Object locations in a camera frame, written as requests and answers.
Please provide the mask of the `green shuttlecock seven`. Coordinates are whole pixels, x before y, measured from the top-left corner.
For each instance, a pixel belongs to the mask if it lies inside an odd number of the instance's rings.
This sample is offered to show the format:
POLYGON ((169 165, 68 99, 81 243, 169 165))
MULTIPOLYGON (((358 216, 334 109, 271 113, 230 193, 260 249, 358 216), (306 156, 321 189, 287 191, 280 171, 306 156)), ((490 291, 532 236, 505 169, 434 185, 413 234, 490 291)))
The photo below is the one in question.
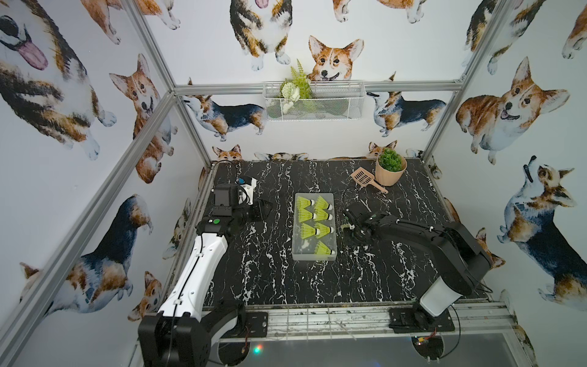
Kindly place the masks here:
POLYGON ((319 222, 319 221, 329 221, 333 218, 333 215, 331 213, 328 213, 327 211, 325 211, 324 209, 320 209, 320 208, 316 208, 313 214, 313 218, 319 222))

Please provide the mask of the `clear plastic storage box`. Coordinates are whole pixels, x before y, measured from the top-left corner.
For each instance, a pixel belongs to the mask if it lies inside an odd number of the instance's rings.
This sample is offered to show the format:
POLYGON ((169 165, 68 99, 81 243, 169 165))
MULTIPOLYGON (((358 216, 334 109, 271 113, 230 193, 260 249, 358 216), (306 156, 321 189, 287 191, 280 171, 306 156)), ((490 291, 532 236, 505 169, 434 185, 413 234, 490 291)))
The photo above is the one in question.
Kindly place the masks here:
POLYGON ((333 194, 296 193, 293 204, 293 260, 335 261, 338 251, 333 194))

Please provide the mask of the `green shuttlecock five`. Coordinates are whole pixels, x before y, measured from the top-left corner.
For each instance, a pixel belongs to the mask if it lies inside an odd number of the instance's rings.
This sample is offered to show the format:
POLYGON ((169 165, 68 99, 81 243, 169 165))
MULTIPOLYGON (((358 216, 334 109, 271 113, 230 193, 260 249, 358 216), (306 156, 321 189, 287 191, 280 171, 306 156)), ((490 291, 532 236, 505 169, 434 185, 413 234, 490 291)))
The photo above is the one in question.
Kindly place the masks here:
POLYGON ((326 244, 324 244, 322 241, 319 241, 316 244, 316 248, 314 249, 314 254, 315 255, 332 255, 333 250, 330 249, 330 247, 327 246, 326 244))

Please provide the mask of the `green shuttlecock six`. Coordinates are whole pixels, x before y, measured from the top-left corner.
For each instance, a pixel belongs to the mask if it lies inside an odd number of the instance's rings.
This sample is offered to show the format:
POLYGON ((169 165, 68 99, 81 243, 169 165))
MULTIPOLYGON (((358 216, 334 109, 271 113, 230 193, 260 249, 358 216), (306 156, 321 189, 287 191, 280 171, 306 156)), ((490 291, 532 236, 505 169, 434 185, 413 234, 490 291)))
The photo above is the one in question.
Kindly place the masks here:
POLYGON ((300 223, 304 223, 310 220, 315 220, 315 214, 302 208, 298 210, 297 218, 300 223))

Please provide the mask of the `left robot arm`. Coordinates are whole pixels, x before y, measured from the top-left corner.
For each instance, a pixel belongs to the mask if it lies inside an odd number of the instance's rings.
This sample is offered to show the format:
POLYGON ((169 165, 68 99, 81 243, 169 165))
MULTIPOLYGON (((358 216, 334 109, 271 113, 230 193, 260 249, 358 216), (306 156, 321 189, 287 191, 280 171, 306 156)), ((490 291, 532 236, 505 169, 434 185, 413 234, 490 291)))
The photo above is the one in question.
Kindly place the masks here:
POLYGON ((220 301, 203 313, 206 294, 229 239, 249 223, 267 220, 273 204, 255 200, 236 206, 216 206, 197 225, 194 248, 177 284, 158 312, 145 316, 138 340, 146 366, 205 366, 212 346, 229 332, 247 332, 241 301, 220 301))

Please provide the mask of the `green shuttlecock one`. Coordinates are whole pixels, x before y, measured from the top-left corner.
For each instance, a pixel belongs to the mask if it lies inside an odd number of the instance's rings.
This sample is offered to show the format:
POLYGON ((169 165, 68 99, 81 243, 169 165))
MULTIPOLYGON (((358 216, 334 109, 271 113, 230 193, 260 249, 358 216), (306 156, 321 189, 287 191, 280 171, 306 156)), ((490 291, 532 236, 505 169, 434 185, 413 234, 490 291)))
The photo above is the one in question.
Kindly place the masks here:
POLYGON ((329 203, 324 197, 319 196, 316 199, 316 203, 314 206, 316 209, 321 209, 324 211, 331 211, 333 209, 333 205, 329 203))

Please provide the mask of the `green shuttlecock two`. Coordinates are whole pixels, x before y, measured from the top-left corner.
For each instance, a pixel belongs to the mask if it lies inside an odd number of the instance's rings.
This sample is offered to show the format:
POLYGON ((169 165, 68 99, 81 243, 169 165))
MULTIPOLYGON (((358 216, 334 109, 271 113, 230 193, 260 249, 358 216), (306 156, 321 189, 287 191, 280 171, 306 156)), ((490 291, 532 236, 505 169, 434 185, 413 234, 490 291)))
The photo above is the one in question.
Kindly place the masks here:
POLYGON ((306 209, 309 206, 313 206, 315 204, 314 200, 308 199, 306 197, 299 196, 296 199, 296 208, 298 209, 306 209))

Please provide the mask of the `green shuttlecock three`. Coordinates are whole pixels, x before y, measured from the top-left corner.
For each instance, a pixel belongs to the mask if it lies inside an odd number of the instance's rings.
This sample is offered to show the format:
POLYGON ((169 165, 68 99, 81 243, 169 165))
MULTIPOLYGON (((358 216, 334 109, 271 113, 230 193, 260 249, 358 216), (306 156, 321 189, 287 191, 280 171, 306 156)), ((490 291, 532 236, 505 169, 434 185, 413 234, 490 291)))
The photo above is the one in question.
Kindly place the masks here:
POLYGON ((308 239, 315 236, 315 229, 313 226, 307 225, 306 223, 301 224, 301 238, 308 239))

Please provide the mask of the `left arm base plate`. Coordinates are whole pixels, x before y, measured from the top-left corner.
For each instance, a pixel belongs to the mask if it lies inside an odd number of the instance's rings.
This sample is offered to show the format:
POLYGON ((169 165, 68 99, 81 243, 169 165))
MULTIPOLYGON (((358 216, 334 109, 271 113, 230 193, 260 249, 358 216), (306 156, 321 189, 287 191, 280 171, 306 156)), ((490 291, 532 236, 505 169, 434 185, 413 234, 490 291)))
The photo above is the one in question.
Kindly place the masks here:
POLYGON ((265 338, 268 334, 268 312, 247 311, 244 321, 238 321, 232 330, 226 330, 221 339, 265 338))

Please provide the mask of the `green shuttlecock eight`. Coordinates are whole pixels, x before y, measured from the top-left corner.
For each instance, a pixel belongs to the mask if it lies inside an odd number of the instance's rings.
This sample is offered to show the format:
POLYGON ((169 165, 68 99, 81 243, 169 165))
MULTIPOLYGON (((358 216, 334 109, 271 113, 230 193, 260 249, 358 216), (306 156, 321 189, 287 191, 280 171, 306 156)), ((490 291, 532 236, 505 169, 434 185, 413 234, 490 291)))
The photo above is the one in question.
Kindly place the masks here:
POLYGON ((316 231, 315 233, 315 237, 318 239, 323 238, 326 235, 329 235, 333 232, 333 227, 331 226, 326 226, 322 223, 316 223, 314 226, 314 229, 316 231))

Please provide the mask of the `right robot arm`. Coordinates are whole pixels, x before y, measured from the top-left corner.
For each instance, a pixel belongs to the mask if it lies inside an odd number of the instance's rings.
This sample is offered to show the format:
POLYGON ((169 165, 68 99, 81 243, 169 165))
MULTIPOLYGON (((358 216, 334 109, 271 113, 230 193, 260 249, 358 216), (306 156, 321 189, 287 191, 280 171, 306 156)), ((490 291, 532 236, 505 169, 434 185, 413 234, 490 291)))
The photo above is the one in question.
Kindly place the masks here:
POLYGON ((437 270, 434 283, 413 305, 389 310, 389 327, 395 333, 454 331, 449 308, 475 293, 494 264, 471 232, 457 222, 426 226, 370 212, 361 203, 348 206, 343 214, 350 224, 344 233, 355 243, 409 245, 426 252, 437 270))

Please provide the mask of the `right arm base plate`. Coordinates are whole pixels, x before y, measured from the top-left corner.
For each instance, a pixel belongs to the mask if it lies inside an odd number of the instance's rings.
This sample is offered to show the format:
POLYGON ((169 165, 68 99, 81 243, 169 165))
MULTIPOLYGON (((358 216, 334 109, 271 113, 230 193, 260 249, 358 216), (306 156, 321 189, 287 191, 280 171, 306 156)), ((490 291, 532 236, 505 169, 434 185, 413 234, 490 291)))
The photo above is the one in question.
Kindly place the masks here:
POLYGON ((432 333, 453 332, 456 330, 448 310, 438 317, 433 317, 421 306, 392 307, 388 309, 390 322, 388 327, 395 333, 432 333))

